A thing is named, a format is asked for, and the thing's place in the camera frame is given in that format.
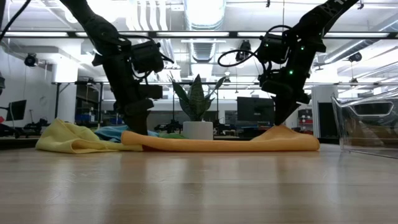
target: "transparent container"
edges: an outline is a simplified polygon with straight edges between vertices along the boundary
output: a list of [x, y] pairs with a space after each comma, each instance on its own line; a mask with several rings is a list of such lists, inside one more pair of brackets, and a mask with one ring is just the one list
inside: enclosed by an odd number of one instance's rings
[[342, 151], [398, 159], [398, 89], [332, 103]]

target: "snake plant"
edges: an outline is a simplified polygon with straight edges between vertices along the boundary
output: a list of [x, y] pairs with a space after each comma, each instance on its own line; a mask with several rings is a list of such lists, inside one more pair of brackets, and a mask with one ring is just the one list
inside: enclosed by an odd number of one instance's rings
[[173, 88], [177, 96], [180, 98], [180, 105], [182, 110], [189, 116], [191, 121], [202, 121], [205, 112], [210, 108], [211, 102], [214, 99], [210, 99], [212, 94], [221, 87], [225, 80], [225, 77], [220, 78], [215, 88], [205, 96], [200, 80], [200, 75], [197, 75], [193, 81], [188, 93], [176, 82], [173, 83]]

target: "black monitor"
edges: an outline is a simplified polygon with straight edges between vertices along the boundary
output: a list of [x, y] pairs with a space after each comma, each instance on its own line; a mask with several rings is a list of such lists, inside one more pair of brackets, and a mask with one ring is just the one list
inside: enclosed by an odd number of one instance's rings
[[12, 121], [13, 117], [11, 116], [11, 111], [12, 115], [14, 115], [14, 121], [24, 119], [25, 108], [26, 108], [26, 100], [10, 102], [8, 104], [8, 113], [6, 121]]
[[238, 121], [263, 121], [274, 124], [274, 100], [238, 97]]
[[332, 103], [318, 103], [321, 138], [339, 138]]

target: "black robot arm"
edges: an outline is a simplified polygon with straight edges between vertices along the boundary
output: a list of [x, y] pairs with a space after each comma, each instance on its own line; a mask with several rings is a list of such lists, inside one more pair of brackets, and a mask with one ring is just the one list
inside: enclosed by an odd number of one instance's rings
[[[161, 71], [164, 60], [171, 60], [160, 53], [160, 44], [151, 38], [140, 37], [149, 41], [132, 46], [111, 23], [95, 14], [86, 0], [60, 1], [84, 28], [100, 54], [96, 54], [93, 65], [103, 66], [116, 99], [115, 106], [124, 122], [133, 131], [146, 135], [148, 109], [154, 104], [140, 82], [152, 71]], [[145, 73], [145, 76], [138, 77], [136, 73]], [[150, 89], [162, 92], [161, 86], [151, 86]]]
[[268, 67], [259, 77], [262, 90], [273, 93], [275, 124], [282, 124], [298, 107], [308, 104], [304, 84], [317, 52], [326, 52], [322, 38], [337, 19], [359, 0], [328, 0], [306, 13], [297, 25], [286, 27], [282, 36], [268, 32], [262, 37], [257, 56], [262, 63], [286, 63], [280, 70]]

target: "orange towel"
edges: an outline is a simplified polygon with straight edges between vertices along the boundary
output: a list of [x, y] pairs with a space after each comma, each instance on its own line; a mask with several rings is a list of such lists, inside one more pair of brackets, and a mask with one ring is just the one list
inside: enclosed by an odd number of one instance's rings
[[296, 133], [285, 126], [274, 126], [251, 141], [162, 139], [125, 131], [122, 134], [122, 143], [126, 146], [139, 144], [160, 151], [174, 152], [317, 151], [320, 147], [314, 136]]

